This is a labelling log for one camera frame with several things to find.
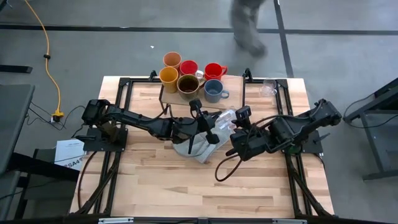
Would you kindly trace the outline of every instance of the white cloth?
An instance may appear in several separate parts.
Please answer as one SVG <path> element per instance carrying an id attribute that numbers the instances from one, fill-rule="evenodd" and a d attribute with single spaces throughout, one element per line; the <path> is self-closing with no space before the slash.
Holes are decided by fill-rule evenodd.
<path id="1" fill-rule="evenodd" d="M 211 132 L 213 134 L 217 134 L 220 139 L 219 143 L 209 144 L 206 140 L 207 133 L 200 133 L 197 134 L 193 140 L 191 154 L 188 154 L 189 141 L 185 141 L 181 144 L 173 144 L 173 147 L 181 156 L 195 158 L 198 162 L 203 164 L 208 160 L 213 152 L 229 140 L 229 135 L 232 134 L 230 131 L 220 130 L 218 128 L 213 128 Z"/>

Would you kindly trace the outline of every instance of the wooden tray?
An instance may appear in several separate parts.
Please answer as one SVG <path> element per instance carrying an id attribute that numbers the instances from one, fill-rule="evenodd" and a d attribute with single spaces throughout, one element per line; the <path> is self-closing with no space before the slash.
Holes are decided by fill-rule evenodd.
<path id="1" fill-rule="evenodd" d="M 202 88 L 198 94 L 202 106 L 216 109 L 241 108 L 243 106 L 243 81 L 243 77 L 223 75 L 221 82 L 224 85 L 224 89 L 229 91 L 229 97 L 227 99 L 220 99 L 217 103 L 209 103 L 205 99 L 205 90 Z M 189 106 L 189 101 L 181 98 L 178 92 L 167 93 L 166 91 L 163 91 L 163 86 L 160 89 L 159 99 L 161 103 Z"/>

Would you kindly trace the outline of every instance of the white paper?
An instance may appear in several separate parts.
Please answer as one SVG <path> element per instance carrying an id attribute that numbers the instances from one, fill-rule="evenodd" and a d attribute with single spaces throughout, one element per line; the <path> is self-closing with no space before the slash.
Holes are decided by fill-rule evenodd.
<path id="1" fill-rule="evenodd" d="M 84 143 L 77 139 L 57 141 L 57 149 L 55 150 L 55 161 L 60 162 L 55 162 L 55 164 L 75 170 L 80 170 L 81 165 L 83 164 L 83 156 L 85 154 L 85 152 L 83 151 L 83 146 Z"/>

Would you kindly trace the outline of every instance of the concrete floor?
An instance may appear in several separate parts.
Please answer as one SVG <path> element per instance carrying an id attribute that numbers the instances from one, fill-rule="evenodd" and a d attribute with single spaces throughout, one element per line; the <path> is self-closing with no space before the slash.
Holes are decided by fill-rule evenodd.
<path id="1" fill-rule="evenodd" d="M 0 13 L 0 23 L 37 24 L 24 2 L 10 3 L 13 9 L 7 7 Z M 47 25 L 229 28 L 230 0 L 30 3 Z M 398 2 L 394 0 L 281 0 L 280 5 L 286 29 L 398 29 Z M 271 0 L 261 8 L 259 28 L 278 28 Z M 103 76 L 149 75 L 151 70 L 160 70 L 163 54 L 171 50 L 196 60 L 201 68 L 208 62 L 227 65 L 232 75 L 249 67 L 256 77 L 287 76 L 279 34 L 261 34 L 269 49 L 265 58 L 242 52 L 231 33 L 50 31 L 49 37 L 50 72 L 60 85 L 66 113 L 96 98 Z M 294 76 L 305 79 L 310 102 L 326 98 L 341 112 L 352 101 L 397 77 L 396 35 L 288 35 L 287 44 Z M 57 94 L 45 74 L 44 53 L 42 31 L 0 31 L 0 62 L 34 68 L 30 75 L 0 73 L 0 83 L 35 85 L 33 102 L 52 112 Z M 80 126 L 80 115 L 81 111 L 73 113 L 63 131 L 40 122 L 25 125 L 16 151 L 31 156 L 35 148 L 54 147 L 57 140 L 68 139 Z M 377 170 L 364 131 L 344 123 L 320 131 L 331 133 L 322 144 L 335 213 L 345 218 L 396 223 L 398 179 L 361 179 Z"/>

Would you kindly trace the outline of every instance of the red mug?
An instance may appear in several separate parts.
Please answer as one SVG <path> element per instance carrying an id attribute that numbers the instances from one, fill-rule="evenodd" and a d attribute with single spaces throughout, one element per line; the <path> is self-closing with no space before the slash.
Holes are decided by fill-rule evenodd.
<path id="1" fill-rule="evenodd" d="M 198 64 L 193 60 L 183 61 L 180 65 L 181 75 L 194 75 L 198 70 Z"/>
<path id="2" fill-rule="evenodd" d="M 205 67 L 205 78 L 206 80 L 221 80 L 221 76 L 225 75 L 227 71 L 227 66 L 221 66 L 217 63 L 210 63 Z"/>

